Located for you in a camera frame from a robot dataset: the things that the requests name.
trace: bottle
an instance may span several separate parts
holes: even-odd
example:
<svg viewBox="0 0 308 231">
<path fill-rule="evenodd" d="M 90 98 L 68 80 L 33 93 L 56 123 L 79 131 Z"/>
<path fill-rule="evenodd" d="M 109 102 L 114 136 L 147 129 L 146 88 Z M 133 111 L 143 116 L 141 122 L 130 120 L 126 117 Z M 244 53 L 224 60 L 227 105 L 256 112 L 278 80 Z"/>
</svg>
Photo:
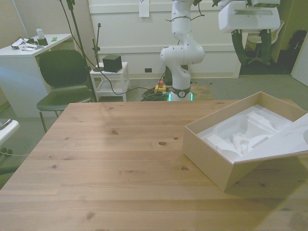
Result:
<svg viewBox="0 0 308 231">
<path fill-rule="evenodd" d="M 39 39 L 45 38 L 43 30 L 39 27 L 39 25 L 37 25 L 37 34 Z"/>
</svg>

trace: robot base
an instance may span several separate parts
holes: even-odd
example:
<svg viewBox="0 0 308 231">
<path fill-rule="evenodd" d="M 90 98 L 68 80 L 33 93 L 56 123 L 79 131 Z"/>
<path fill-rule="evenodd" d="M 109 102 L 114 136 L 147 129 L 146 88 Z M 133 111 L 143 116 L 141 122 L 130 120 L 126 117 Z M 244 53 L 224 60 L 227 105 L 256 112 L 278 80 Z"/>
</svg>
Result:
<svg viewBox="0 0 308 231">
<path fill-rule="evenodd" d="M 171 92 L 168 101 L 193 101 L 193 94 L 189 92 L 184 98 L 180 98 L 177 94 Z"/>
</svg>

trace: white chair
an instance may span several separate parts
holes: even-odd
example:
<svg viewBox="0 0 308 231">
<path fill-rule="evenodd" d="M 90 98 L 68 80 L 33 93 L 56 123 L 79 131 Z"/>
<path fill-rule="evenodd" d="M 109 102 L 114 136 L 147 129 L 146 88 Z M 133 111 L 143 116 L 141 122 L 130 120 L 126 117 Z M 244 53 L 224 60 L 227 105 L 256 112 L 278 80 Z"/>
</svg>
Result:
<svg viewBox="0 0 308 231">
<path fill-rule="evenodd" d="M 277 30 L 272 31 L 272 33 L 271 33 L 271 43 L 272 44 L 274 44 L 277 41 L 279 32 L 281 31 L 283 25 L 284 25 L 284 21 L 280 20 L 280 27 Z M 248 64 L 251 64 L 254 61 L 262 62 L 262 59 L 258 58 L 259 52 L 260 52 L 260 49 L 261 49 L 261 46 L 262 46 L 261 45 L 262 41 L 261 41 L 261 37 L 259 36 L 259 34 L 257 34 L 257 33 L 249 33 L 248 37 L 247 37 L 247 40 L 250 43 L 256 44 L 256 47 L 257 47 L 257 54 L 256 54 L 255 58 L 252 58 L 252 60 L 249 61 Z"/>
</svg>

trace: paper on wall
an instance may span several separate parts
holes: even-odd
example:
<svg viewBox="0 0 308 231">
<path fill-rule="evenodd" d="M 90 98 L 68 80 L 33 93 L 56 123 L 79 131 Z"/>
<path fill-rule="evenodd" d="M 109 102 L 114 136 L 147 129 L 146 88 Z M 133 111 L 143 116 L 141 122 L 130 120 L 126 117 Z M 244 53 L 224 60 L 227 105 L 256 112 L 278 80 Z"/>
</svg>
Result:
<svg viewBox="0 0 308 231">
<path fill-rule="evenodd" d="M 139 17 L 150 17 L 150 0 L 139 0 Z"/>
</svg>

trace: black box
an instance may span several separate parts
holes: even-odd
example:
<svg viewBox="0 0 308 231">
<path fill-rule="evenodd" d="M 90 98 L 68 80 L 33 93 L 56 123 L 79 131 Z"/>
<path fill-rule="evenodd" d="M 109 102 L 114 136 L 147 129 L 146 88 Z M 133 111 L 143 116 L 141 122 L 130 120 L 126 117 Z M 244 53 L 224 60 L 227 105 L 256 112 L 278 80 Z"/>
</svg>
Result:
<svg viewBox="0 0 308 231">
<path fill-rule="evenodd" d="M 104 71 L 118 72 L 122 69 L 122 59 L 120 55 L 109 54 L 103 58 Z"/>
<path fill-rule="evenodd" d="M 38 44 L 39 45 L 42 45 L 42 46 L 47 46 L 48 45 L 48 42 L 47 42 L 47 39 L 46 38 L 38 38 Z"/>
</svg>

